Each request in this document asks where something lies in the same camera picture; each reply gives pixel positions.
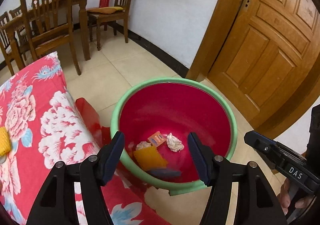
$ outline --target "orange packet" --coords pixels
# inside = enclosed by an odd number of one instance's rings
[[[154,133],[152,136],[148,138],[148,141],[153,144],[155,147],[158,147],[159,145],[163,144],[165,141],[167,141],[166,138],[161,135],[161,133],[158,131]]]

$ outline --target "white crumpled paper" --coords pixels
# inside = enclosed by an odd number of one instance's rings
[[[151,146],[151,144],[148,143],[147,141],[142,141],[142,142],[140,142],[139,144],[137,144],[136,150],[140,150],[140,149],[142,149],[142,148],[148,148],[148,147],[150,147],[150,146]]]
[[[178,152],[184,148],[182,142],[170,133],[167,135],[167,146],[171,151]]]

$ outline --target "door frame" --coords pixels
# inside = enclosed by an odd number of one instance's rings
[[[320,11],[320,1],[312,0]],[[209,73],[234,24],[243,0],[218,0],[186,78],[202,81]],[[255,130],[274,139],[294,124],[320,96],[320,55],[307,77],[272,116]]]

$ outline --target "wooden dining table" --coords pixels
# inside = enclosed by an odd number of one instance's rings
[[[66,7],[67,0],[59,0],[59,7]],[[90,51],[89,51],[89,35],[88,35],[88,15],[86,10],[87,0],[72,0],[72,5],[79,5],[79,21],[80,21],[80,31],[81,31],[81,41],[82,41],[82,49],[84,53],[84,59],[90,60]],[[30,18],[33,17],[33,10],[28,11],[30,14]],[[1,29],[5,30],[7,36],[10,41],[11,51],[14,60],[17,63],[19,70],[22,70],[25,67],[24,61],[22,59],[19,45],[17,39],[15,37],[15,32],[23,26],[23,18],[22,14],[16,16],[7,24],[1,27]]]

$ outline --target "tile floor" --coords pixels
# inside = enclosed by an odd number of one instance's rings
[[[109,126],[116,102],[132,86],[150,78],[179,77],[173,70],[132,40],[126,44],[122,34],[118,33],[117,36],[114,36],[110,27],[106,32],[101,31],[102,49],[100,52],[97,51],[95,39],[89,44],[91,60],[85,61],[80,31],[75,31],[75,45],[82,70],[81,76],[76,73],[68,45],[58,47],[57,51],[69,92],[75,99],[84,97],[99,113],[101,124],[104,126]],[[14,62],[12,65],[17,72],[18,69]],[[7,67],[1,70],[0,84],[10,76]],[[208,80],[205,79],[202,83],[218,91]],[[256,161],[275,193],[278,194],[284,177],[281,174],[273,175],[260,156],[244,143],[244,134],[252,128],[231,102],[226,97],[224,99],[231,106],[238,125],[238,142],[231,161],[240,164]],[[171,197],[167,190],[150,188],[145,194],[145,201],[161,217],[173,225],[195,225],[200,223],[209,194],[210,188],[206,188]],[[233,224],[236,199],[237,185],[234,184],[227,225]]]

